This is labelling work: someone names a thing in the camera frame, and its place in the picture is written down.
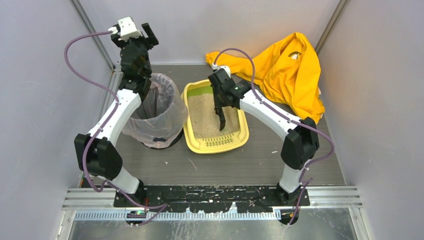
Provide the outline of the black litter scoop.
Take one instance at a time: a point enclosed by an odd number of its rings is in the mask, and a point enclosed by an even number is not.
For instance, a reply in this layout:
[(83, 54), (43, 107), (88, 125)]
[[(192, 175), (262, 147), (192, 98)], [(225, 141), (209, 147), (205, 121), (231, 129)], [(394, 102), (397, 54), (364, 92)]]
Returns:
[(215, 114), (218, 115), (219, 118), (219, 131), (222, 131), (226, 126), (226, 118), (222, 107), (216, 107)]

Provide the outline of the yellow green litter box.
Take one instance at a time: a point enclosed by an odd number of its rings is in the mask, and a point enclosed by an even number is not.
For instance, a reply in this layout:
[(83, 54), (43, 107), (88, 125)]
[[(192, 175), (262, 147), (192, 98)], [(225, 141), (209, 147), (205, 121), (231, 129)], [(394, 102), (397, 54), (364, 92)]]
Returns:
[[(213, 88), (208, 79), (188, 83), (181, 97), (188, 111), (188, 97), (202, 94), (212, 94)], [(187, 146), (197, 154), (216, 154), (231, 151), (243, 146), (249, 139), (249, 128), (244, 111), (237, 109), (239, 118), (239, 130), (230, 134), (209, 138), (196, 138), (192, 129), (190, 114), (188, 112), (187, 122), (183, 126)]]

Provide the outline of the bin with pink bag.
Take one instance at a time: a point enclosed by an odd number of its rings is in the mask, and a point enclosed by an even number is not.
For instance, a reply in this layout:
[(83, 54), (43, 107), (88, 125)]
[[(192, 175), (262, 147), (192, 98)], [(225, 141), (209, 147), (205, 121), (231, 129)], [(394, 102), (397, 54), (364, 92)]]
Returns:
[(150, 81), (145, 100), (131, 114), (121, 132), (148, 148), (166, 149), (181, 139), (188, 108), (170, 77), (153, 73)]

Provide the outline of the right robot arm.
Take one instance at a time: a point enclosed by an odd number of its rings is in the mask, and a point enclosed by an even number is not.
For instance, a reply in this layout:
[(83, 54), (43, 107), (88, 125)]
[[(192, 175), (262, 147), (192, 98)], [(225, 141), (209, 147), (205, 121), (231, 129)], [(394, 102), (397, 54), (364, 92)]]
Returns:
[(226, 125), (223, 108), (232, 107), (257, 118), (281, 138), (280, 156), (284, 169), (276, 187), (276, 196), (281, 202), (295, 200), (301, 189), (302, 171), (320, 147), (314, 120), (310, 117), (301, 119), (282, 110), (248, 82), (235, 82), (228, 66), (214, 67), (208, 80), (220, 130)]

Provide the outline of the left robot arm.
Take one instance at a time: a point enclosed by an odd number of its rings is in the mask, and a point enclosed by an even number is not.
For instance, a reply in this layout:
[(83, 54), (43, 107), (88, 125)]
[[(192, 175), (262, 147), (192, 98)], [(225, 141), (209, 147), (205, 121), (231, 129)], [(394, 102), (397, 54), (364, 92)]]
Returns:
[(144, 32), (128, 16), (119, 19), (108, 31), (100, 33), (110, 35), (112, 42), (120, 48), (122, 79), (117, 91), (102, 86), (113, 96), (111, 106), (87, 134), (79, 133), (74, 139), (78, 167), (95, 191), (102, 191), (102, 187), (97, 188), (93, 184), (92, 176), (118, 189), (123, 196), (133, 196), (139, 202), (146, 197), (144, 183), (124, 168), (116, 143), (151, 86), (152, 69), (148, 52), (159, 42), (148, 23), (143, 23), (141, 27)]

